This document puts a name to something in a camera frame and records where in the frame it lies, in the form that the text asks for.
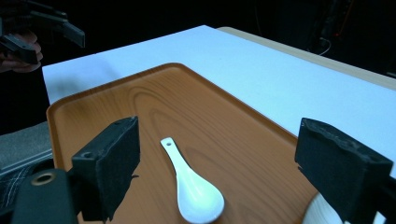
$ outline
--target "white table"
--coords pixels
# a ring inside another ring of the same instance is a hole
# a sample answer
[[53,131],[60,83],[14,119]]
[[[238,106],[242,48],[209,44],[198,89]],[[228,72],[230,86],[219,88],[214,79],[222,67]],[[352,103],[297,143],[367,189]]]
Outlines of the white table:
[[187,65],[295,135],[301,118],[318,119],[396,161],[394,79],[231,28],[199,26],[45,66],[49,102],[163,63]]

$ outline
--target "tray rim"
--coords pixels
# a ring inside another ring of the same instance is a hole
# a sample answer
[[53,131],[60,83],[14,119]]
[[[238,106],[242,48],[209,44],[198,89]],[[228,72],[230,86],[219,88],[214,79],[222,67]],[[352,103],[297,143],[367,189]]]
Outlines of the tray rim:
[[113,81],[107,82],[105,84],[87,89],[85,91],[80,91],[68,96],[65,96],[64,98],[59,99],[58,101],[54,102],[52,105],[49,106],[49,108],[46,111],[47,115],[47,120],[48,120],[48,125],[49,125],[49,136],[50,136],[50,143],[51,143],[51,149],[52,149],[52,154],[53,154],[53,159],[55,163],[55,167],[57,168],[64,168],[64,158],[61,153],[61,146],[60,146],[60,141],[58,139],[57,135],[57,125],[56,125],[56,119],[54,117],[55,112],[57,109],[61,108],[62,106],[72,103],[73,101],[77,99],[81,99],[83,97],[89,97],[93,94],[96,94],[100,91],[105,91],[109,90],[111,88],[117,87],[118,85],[121,85],[125,82],[131,82],[134,80],[137,80],[139,78],[143,78],[145,76],[149,76],[152,73],[158,72],[160,70],[165,70],[168,68],[178,68],[183,71],[187,71],[186,73],[190,76],[192,76],[193,79],[196,79],[200,83],[203,83],[207,87],[209,87],[212,91],[214,91],[216,94],[218,94],[221,98],[226,98],[225,100],[233,101],[233,104],[236,105],[238,108],[244,110],[247,112],[253,119],[258,119],[261,124],[265,123],[265,126],[271,126],[272,129],[275,129],[277,133],[282,133],[282,137],[287,138],[289,142],[292,142],[293,144],[297,144],[297,136],[291,133],[290,131],[286,130],[285,128],[281,127],[271,119],[267,118],[264,116],[262,113],[254,109],[253,107],[247,105],[245,102],[239,100],[235,96],[231,95],[227,91],[225,91],[223,88],[219,87],[218,85],[214,84],[210,80],[202,77],[195,71],[193,71],[191,68],[189,68],[187,65],[183,63],[163,63],[154,67],[151,67],[149,69],[143,70],[141,72],[131,74],[126,77],[121,77],[119,79],[115,79]]

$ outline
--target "wood grain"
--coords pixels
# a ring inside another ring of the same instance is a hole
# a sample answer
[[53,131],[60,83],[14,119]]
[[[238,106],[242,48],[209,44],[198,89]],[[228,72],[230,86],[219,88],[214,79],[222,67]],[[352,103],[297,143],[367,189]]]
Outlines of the wood grain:
[[317,192],[294,162],[296,137],[179,63],[51,105],[56,166],[70,169],[70,158],[107,125],[135,115],[139,177],[111,223],[185,223],[177,209],[174,168],[160,144],[167,136],[191,168],[223,193],[225,209],[216,223],[302,222]]

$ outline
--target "dark background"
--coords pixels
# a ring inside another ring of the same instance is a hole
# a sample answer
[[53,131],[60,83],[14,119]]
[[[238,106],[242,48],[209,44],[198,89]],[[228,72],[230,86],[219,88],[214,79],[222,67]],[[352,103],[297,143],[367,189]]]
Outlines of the dark background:
[[[69,21],[86,34],[85,49],[60,35],[54,36],[53,43],[44,42],[40,35],[43,65],[204,24],[213,28],[231,26],[323,53],[379,76],[395,74],[393,0],[36,1],[67,12]],[[46,120],[49,102],[41,69],[29,74],[8,72],[0,77],[0,134]]]

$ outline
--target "white spoon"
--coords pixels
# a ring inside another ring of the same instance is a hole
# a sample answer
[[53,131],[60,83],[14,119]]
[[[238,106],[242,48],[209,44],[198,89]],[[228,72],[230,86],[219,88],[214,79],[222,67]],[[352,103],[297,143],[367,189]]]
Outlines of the white spoon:
[[161,140],[161,145],[175,167],[180,214],[190,223],[210,223],[216,220],[224,208],[221,192],[190,168],[171,137]]

